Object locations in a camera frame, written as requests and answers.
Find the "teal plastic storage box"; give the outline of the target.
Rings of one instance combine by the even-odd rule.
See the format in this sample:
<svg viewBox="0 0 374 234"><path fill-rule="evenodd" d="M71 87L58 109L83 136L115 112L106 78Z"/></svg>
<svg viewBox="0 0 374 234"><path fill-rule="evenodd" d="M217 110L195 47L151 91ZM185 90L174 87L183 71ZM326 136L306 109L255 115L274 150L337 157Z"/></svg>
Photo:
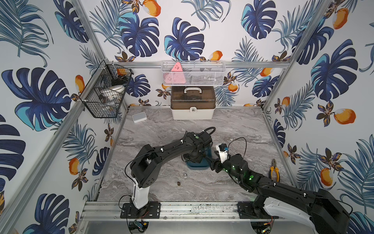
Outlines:
<svg viewBox="0 0 374 234"><path fill-rule="evenodd" d="M195 162L188 161L188 162L186 162L187 167L191 170L206 170L206 169L210 168L210 165L209 165L209 163L206 159L207 158L212 158L211 149L206 148L206 149L202 150L201 155L203 157L202 157L202 160L201 160L200 163L195 163Z"/></svg>

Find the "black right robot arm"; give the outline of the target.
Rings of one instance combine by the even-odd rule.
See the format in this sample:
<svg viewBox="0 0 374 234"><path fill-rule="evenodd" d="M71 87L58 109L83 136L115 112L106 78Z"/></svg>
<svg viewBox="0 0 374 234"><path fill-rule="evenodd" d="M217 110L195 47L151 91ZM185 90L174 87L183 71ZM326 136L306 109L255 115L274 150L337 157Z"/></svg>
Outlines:
<svg viewBox="0 0 374 234"><path fill-rule="evenodd" d="M350 214L327 190L308 191L272 180L252 171L240 154L230 156L227 146L222 144L215 151L223 159L207 158L211 169L225 172L242 189L257 195L252 202L240 202L241 218L270 219L285 218L314 229L318 234L345 234L348 231Z"/></svg>

